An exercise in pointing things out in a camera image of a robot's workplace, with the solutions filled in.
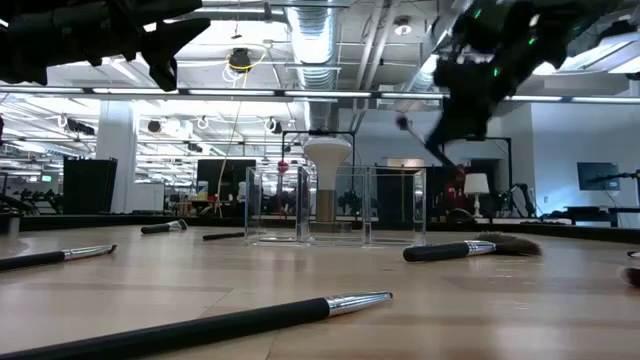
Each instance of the silver duct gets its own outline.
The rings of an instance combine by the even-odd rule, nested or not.
[[[334,65],[336,62],[336,25],[338,11],[332,8],[290,7],[291,46],[295,62],[305,65]],[[336,71],[312,66],[297,69],[300,86],[306,90],[333,90]],[[331,129],[331,103],[305,103],[305,121],[309,129]]]
[[[432,53],[438,47],[438,45],[440,45],[440,43],[442,43],[442,41],[446,39],[449,31],[458,19],[458,16],[462,14],[467,8],[469,8],[473,1],[474,0],[456,0],[451,5],[450,9],[442,11],[438,15],[437,20],[433,24],[431,24],[422,40],[422,44],[420,44],[420,51],[426,56],[425,62],[424,64],[422,64],[413,78],[403,86],[402,91],[421,93],[427,92],[432,89],[432,73],[435,68],[435,58]],[[398,102],[396,105],[402,105],[400,103],[405,104],[405,107],[407,107],[407,109],[404,111],[407,111],[410,107],[407,105],[410,105],[410,103],[413,102],[402,101]]]

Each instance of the brush bristles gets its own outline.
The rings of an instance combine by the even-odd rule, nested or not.
[[[640,269],[622,268],[620,269],[620,279],[633,287],[640,287]]]
[[[500,232],[483,232],[476,240],[488,241],[496,244],[494,254],[515,256],[539,256],[542,255],[540,245],[535,242],[515,235]]]

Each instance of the wooden table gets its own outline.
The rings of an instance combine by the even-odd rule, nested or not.
[[[543,258],[407,264],[401,249],[203,243],[189,228],[22,233],[0,256],[119,243],[113,256],[0,274],[0,353],[325,295],[390,290],[377,308],[159,359],[633,359],[640,291],[628,245],[536,237]],[[470,235],[430,233],[432,242]]]

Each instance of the white lamp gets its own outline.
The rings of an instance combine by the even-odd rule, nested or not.
[[[480,215],[480,194],[489,194],[489,182],[487,181],[487,174],[467,174],[464,180],[464,193],[466,195],[474,195],[476,201],[474,207],[476,209],[473,217],[481,218]]]
[[[335,190],[338,166],[351,154],[351,144],[332,137],[311,138],[302,148],[305,155],[316,164],[318,171],[318,192],[316,220],[335,220]]]

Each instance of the table lamp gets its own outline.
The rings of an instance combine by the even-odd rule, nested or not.
[[[489,182],[487,181],[487,174],[467,174],[464,180],[464,193],[466,195],[474,195],[476,201],[474,207],[476,209],[473,217],[481,218],[480,215],[480,194],[489,194]]]

